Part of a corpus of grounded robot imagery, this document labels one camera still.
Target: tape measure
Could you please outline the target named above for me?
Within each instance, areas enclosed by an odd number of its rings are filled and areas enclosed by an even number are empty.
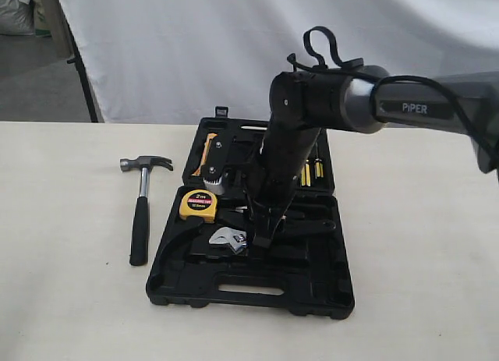
[[[190,191],[180,203],[180,218],[184,221],[192,215],[202,217],[206,223],[214,223],[217,214],[217,197],[205,189]]]

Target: white backdrop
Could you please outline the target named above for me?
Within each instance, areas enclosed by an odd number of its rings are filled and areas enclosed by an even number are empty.
[[[499,0],[60,0],[107,122],[267,119],[268,90],[333,30],[343,59],[393,74],[499,69]],[[327,53],[320,34],[313,43]]]

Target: tool compartment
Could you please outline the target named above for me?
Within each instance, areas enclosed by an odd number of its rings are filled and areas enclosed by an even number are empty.
[[[235,254],[226,246],[209,243],[210,237],[224,227],[252,235],[248,210],[240,210],[246,201],[237,169],[229,173],[224,194],[217,196],[214,223],[195,216],[182,220],[179,215],[182,198],[191,191],[204,189],[202,178],[192,174],[200,166],[208,133],[228,133],[235,144],[229,159],[239,163],[260,146],[266,126],[266,122],[238,119],[201,120],[182,174],[185,185],[175,196],[147,280],[146,291],[153,304],[266,306],[287,309],[295,315],[334,319],[344,319],[352,312],[352,283],[338,205],[332,195],[334,181],[324,132],[319,136],[317,149],[325,177],[317,182],[316,189],[301,188],[298,184],[295,198],[264,256],[255,255],[251,247]],[[228,291],[225,285],[274,288],[281,294]]]

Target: black rubber grip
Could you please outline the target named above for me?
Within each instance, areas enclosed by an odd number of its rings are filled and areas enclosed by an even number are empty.
[[[130,250],[130,265],[142,266],[147,264],[149,247],[149,203],[147,197],[137,198],[135,216],[132,227],[132,248]]]

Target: table surface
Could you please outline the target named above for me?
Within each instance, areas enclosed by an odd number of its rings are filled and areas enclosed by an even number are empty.
[[[150,258],[195,126],[0,122],[2,360],[497,360],[499,189],[465,136],[329,133],[356,308],[343,321],[154,306],[128,264],[139,173],[158,154]]]

